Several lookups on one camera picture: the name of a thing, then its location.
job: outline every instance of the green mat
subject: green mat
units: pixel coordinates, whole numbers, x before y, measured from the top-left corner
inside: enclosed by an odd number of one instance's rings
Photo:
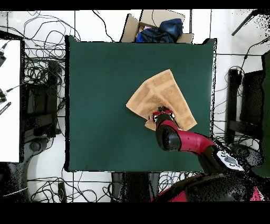
[[[66,38],[69,171],[201,171],[195,155],[161,150],[155,132],[145,128],[145,119],[126,103],[146,79],[170,69],[198,123],[191,131],[209,136],[214,43],[214,39],[194,45]]]
[[[264,81],[262,83],[264,102],[263,102],[263,139],[261,149],[264,156],[264,164],[253,168],[253,171],[260,176],[270,176],[270,51],[262,56],[264,70]]]

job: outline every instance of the cable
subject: cable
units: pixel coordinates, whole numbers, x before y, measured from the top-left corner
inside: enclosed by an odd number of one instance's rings
[[[105,33],[106,33],[106,35],[112,40],[112,42],[115,42],[115,41],[112,39],[112,37],[108,35],[108,33],[107,33],[107,28],[106,28],[106,23],[105,23],[105,21],[103,20],[103,18],[101,18],[94,10],[92,10],[92,12],[93,12],[98,18],[100,18],[100,19],[102,20],[102,22],[104,23],[104,26],[105,26]]]
[[[242,64],[242,66],[241,66],[241,69],[243,68],[244,63],[245,63],[245,60],[247,59],[249,50],[250,50],[253,46],[256,46],[256,45],[258,45],[258,44],[262,44],[262,43],[267,42],[269,38],[270,38],[270,36],[268,36],[267,38],[263,39],[262,41],[260,41],[260,42],[258,42],[258,43],[255,43],[255,44],[251,45],[251,46],[248,48],[247,53],[246,53],[246,55],[244,56],[244,61],[243,61],[243,64]]]
[[[4,49],[6,48],[6,46],[7,46],[7,44],[8,44],[9,42],[11,42],[11,40],[7,41],[7,42],[1,47],[1,49],[3,49],[2,52],[4,51]]]
[[[154,25],[157,26],[157,25],[155,24],[155,22],[154,22],[154,19],[153,19],[153,13],[154,13],[154,10],[152,11],[152,20],[153,20]]]

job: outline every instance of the black cable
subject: black cable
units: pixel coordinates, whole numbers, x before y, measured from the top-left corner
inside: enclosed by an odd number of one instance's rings
[[[244,56],[244,61],[243,61],[243,64],[242,64],[242,66],[241,66],[241,69],[243,68],[244,63],[245,63],[245,60],[246,60],[247,57],[248,57],[249,50],[250,50],[253,46],[256,46],[256,45],[258,45],[258,44],[262,44],[262,43],[267,42],[267,41],[269,40],[269,38],[270,38],[270,36],[268,36],[267,38],[263,39],[262,41],[260,41],[260,42],[258,42],[258,43],[255,43],[255,44],[251,45],[251,46],[248,48],[247,53],[246,53],[246,55]]]
[[[102,20],[102,22],[104,23],[104,26],[105,26],[105,33],[106,33],[106,35],[111,39],[112,42],[115,42],[115,41],[112,39],[112,37],[108,35],[108,33],[107,33],[107,28],[106,28],[106,23],[105,23],[105,21],[103,20],[103,18],[101,18],[94,10],[92,10],[92,12],[93,12],[98,18],[100,18],[100,19]]]
[[[152,11],[152,20],[153,20],[154,25],[157,26],[157,25],[155,24],[155,22],[154,22],[154,19],[153,19],[153,13],[154,13],[154,10]]]

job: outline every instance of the folded cloth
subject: folded cloth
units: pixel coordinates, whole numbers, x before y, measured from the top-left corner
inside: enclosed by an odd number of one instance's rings
[[[173,111],[182,130],[189,130],[197,124],[170,69],[144,81],[126,104],[127,108],[147,120],[145,126],[151,130],[156,130],[152,113],[162,106]]]
[[[182,20],[174,18],[163,21],[158,29],[146,29],[141,31],[144,42],[151,43],[176,43],[183,33]]]

